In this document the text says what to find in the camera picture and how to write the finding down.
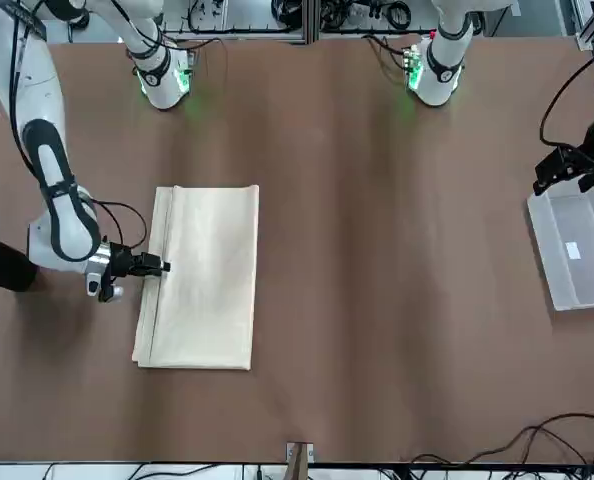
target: table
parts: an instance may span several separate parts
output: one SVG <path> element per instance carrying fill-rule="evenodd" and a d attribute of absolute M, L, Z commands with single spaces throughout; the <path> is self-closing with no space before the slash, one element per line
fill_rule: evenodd
<path fill-rule="evenodd" d="M 81 277 L 45 273 L 0 290 L 0 460 L 270 462 L 295 440 L 320 461 L 465 460 L 594 412 L 594 311 L 552 312 L 525 207 L 539 120 L 586 58 L 572 39 L 475 41 L 443 109 L 360 40 L 211 45 L 167 113 L 122 46 L 53 51 L 72 168 L 97 198 L 150 221 L 157 185 L 260 185 L 253 368 L 138 369 L 141 282 L 98 305 Z M 593 119 L 588 72 L 548 135 L 578 142 Z M 0 239 L 23 249 L 42 208 L 0 114 Z M 594 425 L 557 431 L 594 451 Z M 574 458 L 540 440 L 531 460 Z"/>

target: beige towel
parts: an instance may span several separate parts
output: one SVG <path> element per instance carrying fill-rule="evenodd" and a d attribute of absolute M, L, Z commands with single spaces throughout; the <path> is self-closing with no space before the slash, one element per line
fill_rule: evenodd
<path fill-rule="evenodd" d="M 144 282 L 140 367 L 250 369 L 259 187 L 157 189 L 149 251 L 171 263 Z"/>

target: white robotic arm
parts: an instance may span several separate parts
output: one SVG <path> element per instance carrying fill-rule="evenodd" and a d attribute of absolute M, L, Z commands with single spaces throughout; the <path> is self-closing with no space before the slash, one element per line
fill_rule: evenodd
<path fill-rule="evenodd" d="M 61 88 L 39 17 L 77 18 L 83 1 L 20 4 L 0 0 L 0 101 L 47 207 L 29 227 L 30 260 L 43 267 L 85 274 L 88 294 L 107 301 L 121 293 L 108 282 L 113 261 L 120 259 L 121 268 L 115 268 L 112 276 L 161 274 L 170 266 L 158 262 L 158 257 L 133 257 L 124 246 L 103 243 L 92 197 L 70 170 Z M 187 56 L 164 46 L 167 41 L 152 20 L 161 10 L 162 0 L 111 2 L 89 0 L 90 7 L 123 38 L 151 103 L 159 109 L 174 106 L 188 91 L 181 81 Z M 131 22 L 122 18 L 118 5 L 135 18 Z"/>
<path fill-rule="evenodd" d="M 491 12 L 512 0 L 432 0 L 439 12 L 433 39 L 416 46 L 418 65 L 409 75 L 409 87 L 426 105 L 445 104 L 457 88 L 464 55 L 473 37 L 470 12 Z"/>

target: sticker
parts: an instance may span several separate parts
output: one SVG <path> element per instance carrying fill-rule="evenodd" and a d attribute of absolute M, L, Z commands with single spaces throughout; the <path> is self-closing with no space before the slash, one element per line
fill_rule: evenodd
<path fill-rule="evenodd" d="M 577 242 L 566 242 L 566 250 L 568 250 L 568 258 L 571 260 L 581 259 L 579 248 L 577 248 Z"/>

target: green led light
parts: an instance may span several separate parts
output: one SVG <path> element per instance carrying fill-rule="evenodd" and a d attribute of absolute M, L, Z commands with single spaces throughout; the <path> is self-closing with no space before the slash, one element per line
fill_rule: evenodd
<path fill-rule="evenodd" d="M 188 93 L 190 91 L 190 75 L 183 73 L 180 70 L 175 70 L 173 73 L 175 75 L 175 79 L 177 80 L 179 90 L 181 90 L 182 93 Z M 137 72 L 137 78 L 139 79 L 139 85 L 141 86 L 141 93 L 146 95 L 144 81 L 142 80 L 139 72 Z"/>
<path fill-rule="evenodd" d="M 177 79 L 177 85 L 179 85 L 179 89 L 182 93 L 188 93 L 190 90 L 190 74 L 181 72 L 175 69 L 175 78 Z"/>
<path fill-rule="evenodd" d="M 141 79 L 141 75 L 137 72 L 137 78 L 139 79 L 139 86 L 141 87 L 141 93 L 146 95 L 146 89 L 144 88 L 144 81 Z"/>
<path fill-rule="evenodd" d="M 422 64 L 417 65 L 408 75 L 408 87 L 411 90 L 417 90 L 421 76 L 424 73 L 424 66 Z"/>

